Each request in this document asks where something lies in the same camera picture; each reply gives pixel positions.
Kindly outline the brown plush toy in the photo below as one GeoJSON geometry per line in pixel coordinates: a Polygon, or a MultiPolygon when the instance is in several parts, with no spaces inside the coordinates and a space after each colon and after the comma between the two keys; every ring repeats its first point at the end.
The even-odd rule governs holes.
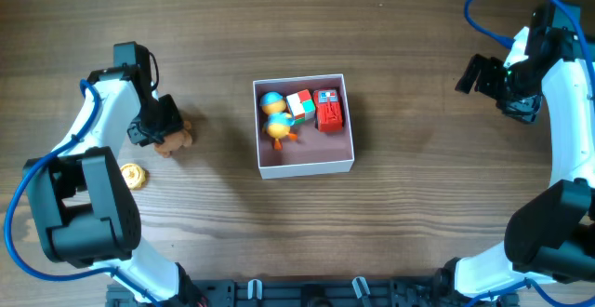
{"type": "Polygon", "coordinates": [[[161,144],[155,143],[154,150],[163,158],[168,158],[180,148],[190,147],[192,145],[191,130],[192,124],[189,121],[184,121],[182,130],[165,136],[164,142],[161,144]]]}

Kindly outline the small toy burger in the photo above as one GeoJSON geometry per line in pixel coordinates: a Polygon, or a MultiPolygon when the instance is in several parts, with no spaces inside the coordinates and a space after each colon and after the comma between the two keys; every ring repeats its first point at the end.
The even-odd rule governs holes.
{"type": "Polygon", "coordinates": [[[143,187],[146,181],[146,171],[139,165],[128,163],[120,167],[121,174],[126,186],[130,190],[137,190],[143,187]]]}

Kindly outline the orange duck toy blue cap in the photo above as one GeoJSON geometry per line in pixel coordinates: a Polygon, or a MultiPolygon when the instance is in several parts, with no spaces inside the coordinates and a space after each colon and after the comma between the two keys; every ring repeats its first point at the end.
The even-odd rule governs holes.
{"type": "Polygon", "coordinates": [[[272,138],[275,151],[283,149],[282,139],[288,138],[296,141],[298,135],[292,131],[295,118],[287,111],[284,97],[278,92],[268,92],[259,101],[259,106],[268,119],[264,123],[263,132],[272,138]]]}

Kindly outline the colourful puzzle cube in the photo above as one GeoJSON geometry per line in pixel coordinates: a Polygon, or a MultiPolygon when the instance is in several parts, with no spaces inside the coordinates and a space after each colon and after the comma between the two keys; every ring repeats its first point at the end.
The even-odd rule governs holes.
{"type": "Polygon", "coordinates": [[[301,124],[314,118],[316,107],[308,89],[290,94],[285,97],[285,100],[296,124],[301,124]]]}

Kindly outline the red toy fire truck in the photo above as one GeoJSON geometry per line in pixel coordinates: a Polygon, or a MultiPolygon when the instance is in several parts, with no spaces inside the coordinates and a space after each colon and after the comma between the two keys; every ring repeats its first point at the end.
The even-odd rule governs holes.
{"type": "Polygon", "coordinates": [[[343,129],[343,112],[335,89],[316,90],[313,101],[316,108],[316,127],[320,132],[334,133],[343,129]]]}

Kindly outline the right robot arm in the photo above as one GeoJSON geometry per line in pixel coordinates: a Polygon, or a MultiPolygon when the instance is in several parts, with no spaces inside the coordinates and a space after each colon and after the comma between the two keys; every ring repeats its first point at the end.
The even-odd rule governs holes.
{"type": "Polygon", "coordinates": [[[517,210],[502,242],[456,260],[453,290],[489,300],[512,285],[594,279],[594,88],[578,31],[553,3],[537,7],[505,60],[473,56],[456,85],[496,101],[510,118],[532,124],[549,112],[549,187],[517,210]]]}

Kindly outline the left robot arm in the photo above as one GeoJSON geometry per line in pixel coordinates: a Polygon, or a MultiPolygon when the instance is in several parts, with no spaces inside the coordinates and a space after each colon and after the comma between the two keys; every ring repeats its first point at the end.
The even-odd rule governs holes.
{"type": "Polygon", "coordinates": [[[69,133],[50,153],[25,164],[4,234],[8,254],[27,274],[54,282],[107,274],[138,303],[208,304],[184,269],[142,238],[139,209],[116,160],[125,139],[141,147],[163,144],[185,129],[173,99],[158,96],[156,72],[145,46],[114,45],[113,66],[80,82],[84,104],[69,133]],[[18,255],[11,223],[22,195],[46,257],[71,264],[76,274],[44,274],[18,255]]]}

